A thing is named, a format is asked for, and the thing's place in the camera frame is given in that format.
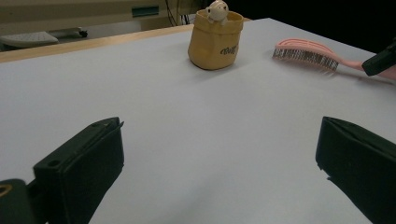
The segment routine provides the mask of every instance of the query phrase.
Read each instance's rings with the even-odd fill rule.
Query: white tabletop
[[[32,181],[74,134],[120,117],[125,166],[92,224],[370,223],[319,170],[318,134],[328,116],[396,142],[395,83],[273,60],[289,37],[374,55],[265,19],[217,71],[190,62],[191,32],[1,63],[0,179]]]

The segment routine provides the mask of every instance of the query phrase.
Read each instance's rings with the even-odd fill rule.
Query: cable
[[[176,18],[179,18],[179,16],[181,17],[180,12],[178,11],[179,8],[180,8],[180,0],[177,0],[177,4],[176,4]]]
[[[176,26],[177,25],[177,22],[175,21],[175,18],[174,18],[174,16],[173,16],[173,14],[172,14],[172,11],[171,11],[171,9],[170,9],[170,7],[169,7],[169,2],[168,2],[168,0],[165,0],[165,3],[166,3],[166,9],[167,9],[167,11],[168,11],[168,19],[169,19],[169,21],[171,22],[171,25],[172,26]]]
[[[183,17],[184,17],[184,22],[186,22],[186,24],[190,24],[189,15],[183,15]]]
[[[189,14],[195,14],[195,13],[192,13],[192,6],[193,6],[193,4],[194,4],[194,0],[191,1],[190,13],[189,13]],[[207,0],[201,0],[201,2],[199,3],[199,6],[200,6],[201,9],[205,9],[205,8],[207,7]],[[187,16],[187,17],[188,17],[188,19],[189,19],[189,23],[188,23],[188,24],[190,24],[190,23],[195,19],[195,17],[192,18],[192,19],[190,19],[189,16]]]

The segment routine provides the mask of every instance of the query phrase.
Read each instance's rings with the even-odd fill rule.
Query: hairbrush bristles
[[[312,63],[332,71],[338,66],[338,62],[332,58],[303,49],[275,49],[273,58]]]

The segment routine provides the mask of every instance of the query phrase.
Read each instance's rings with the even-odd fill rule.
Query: plush toy
[[[206,8],[207,19],[210,23],[213,23],[213,21],[219,21],[221,25],[224,25],[227,22],[228,12],[228,5],[221,0],[214,1]]]

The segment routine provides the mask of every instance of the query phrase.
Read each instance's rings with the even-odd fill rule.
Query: black object
[[[374,224],[396,223],[396,145],[356,124],[324,117],[318,167]]]
[[[396,64],[396,37],[393,43],[374,57],[366,60],[361,66],[369,76],[374,76]]]
[[[81,35],[82,37],[87,37],[88,31],[79,31],[78,34]]]
[[[0,181],[1,224],[86,224],[124,163],[119,118],[97,121],[34,166],[35,180]]]
[[[379,53],[396,36],[394,1],[370,3],[331,1],[224,0],[231,11],[252,19],[271,18],[350,46]]]

